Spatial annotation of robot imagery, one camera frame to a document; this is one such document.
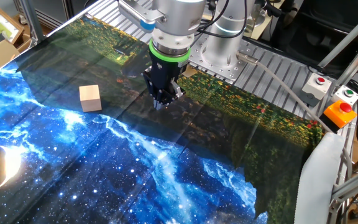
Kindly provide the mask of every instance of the galaxy print fabric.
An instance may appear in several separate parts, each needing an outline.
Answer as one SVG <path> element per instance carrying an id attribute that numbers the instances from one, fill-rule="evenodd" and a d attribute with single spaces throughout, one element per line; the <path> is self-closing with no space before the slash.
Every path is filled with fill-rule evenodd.
<path id="1" fill-rule="evenodd" d="M 183 77 L 190 97 L 155 111 L 148 63 L 145 44 L 84 16 L 0 70 L 0 223 L 293 223 L 321 127 L 253 98 L 310 140 L 283 138 L 195 101 Z M 95 84 L 103 110 L 84 113 L 78 87 Z"/>

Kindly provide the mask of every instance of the gray hose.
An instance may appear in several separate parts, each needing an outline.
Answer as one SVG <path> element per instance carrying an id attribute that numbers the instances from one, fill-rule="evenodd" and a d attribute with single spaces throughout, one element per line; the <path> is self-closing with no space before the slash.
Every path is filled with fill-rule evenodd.
<path id="1" fill-rule="evenodd" d="M 292 96 L 292 98 L 294 98 L 294 100 L 296 100 L 296 102 L 298 102 L 298 104 L 306 111 L 308 112 L 308 114 L 316 121 L 320 122 L 320 124 L 323 126 L 323 128 L 328 132 L 331 133 L 332 130 L 330 130 L 330 128 L 328 126 L 326 126 L 321 120 L 320 118 L 318 118 L 309 108 L 308 106 L 305 105 L 305 103 L 299 99 L 299 97 L 290 89 L 290 87 L 288 87 L 280 78 L 278 78 L 276 76 L 276 74 L 274 74 L 272 71 L 270 71 L 264 64 L 260 63 L 260 62 L 256 62 L 256 65 L 258 65 L 260 68 L 263 68 L 265 70 L 266 73 L 268 73 L 274 80 L 278 81 L 279 84 L 290 94 L 290 96 Z"/>

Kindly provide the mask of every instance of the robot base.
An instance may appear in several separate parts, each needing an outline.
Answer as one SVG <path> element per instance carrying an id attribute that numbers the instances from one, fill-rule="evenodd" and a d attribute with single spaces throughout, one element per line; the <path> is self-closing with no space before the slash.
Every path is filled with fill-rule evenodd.
<path id="1" fill-rule="evenodd" d="M 202 35 L 191 47 L 191 54 L 189 58 L 190 65 L 193 67 L 198 67 L 202 71 L 206 71 L 206 73 L 225 80 L 228 83 L 234 83 L 234 81 L 236 81 L 240 76 L 247 63 L 242 62 L 235 57 L 232 57 L 232 60 L 235 61 L 231 62 L 230 65 L 226 67 L 218 67 L 208 63 L 201 54 L 203 44 L 206 40 L 207 35 Z M 241 40 L 239 51 L 245 54 L 251 53 L 251 49 L 247 47 L 247 42 L 243 40 Z"/>

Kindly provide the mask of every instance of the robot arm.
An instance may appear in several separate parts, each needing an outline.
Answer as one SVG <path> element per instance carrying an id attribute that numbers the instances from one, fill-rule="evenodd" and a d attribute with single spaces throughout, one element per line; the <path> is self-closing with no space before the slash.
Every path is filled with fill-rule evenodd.
<path id="1" fill-rule="evenodd" d="M 213 65 L 214 68 L 230 71 L 231 66 L 237 64 L 241 32 L 254 3 L 255 0 L 218 2 L 214 20 L 210 24 L 211 31 L 206 32 L 206 27 L 200 31 L 209 34 L 201 49 L 203 61 L 209 67 Z M 200 26 L 205 4 L 206 0 L 153 0 L 149 10 L 134 0 L 119 1 L 121 14 L 152 34 L 149 43 L 152 66 L 142 75 L 156 109 L 169 105 L 184 94 L 177 79 L 186 70 L 190 46 Z"/>
<path id="2" fill-rule="evenodd" d="M 184 94 L 176 81 L 186 69 L 205 3 L 205 0 L 153 0 L 152 9 L 148 10 L 134 0 L 119 1 L 121 14 L 143 31 L 152 33 L 149 43 L 152 66 L 143 76 L 156 109 Z"/>

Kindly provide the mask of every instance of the wooden block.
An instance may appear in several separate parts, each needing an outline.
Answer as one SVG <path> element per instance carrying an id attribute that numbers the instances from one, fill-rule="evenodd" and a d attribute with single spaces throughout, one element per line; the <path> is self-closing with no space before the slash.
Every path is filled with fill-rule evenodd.
<path id="1" fill-rule="evenodd" d="M 197 74 L 197 70 L 195 70 L 192 66 L 187 65 L 186 71 L 182 73 L 182 75 L 186 76 L 187 78 Z"/>
<path id="2" fill-rule="evenodd" d="M 84 112 L 102 110 L 98 85 L 80 86 L 80 100 Z"/>

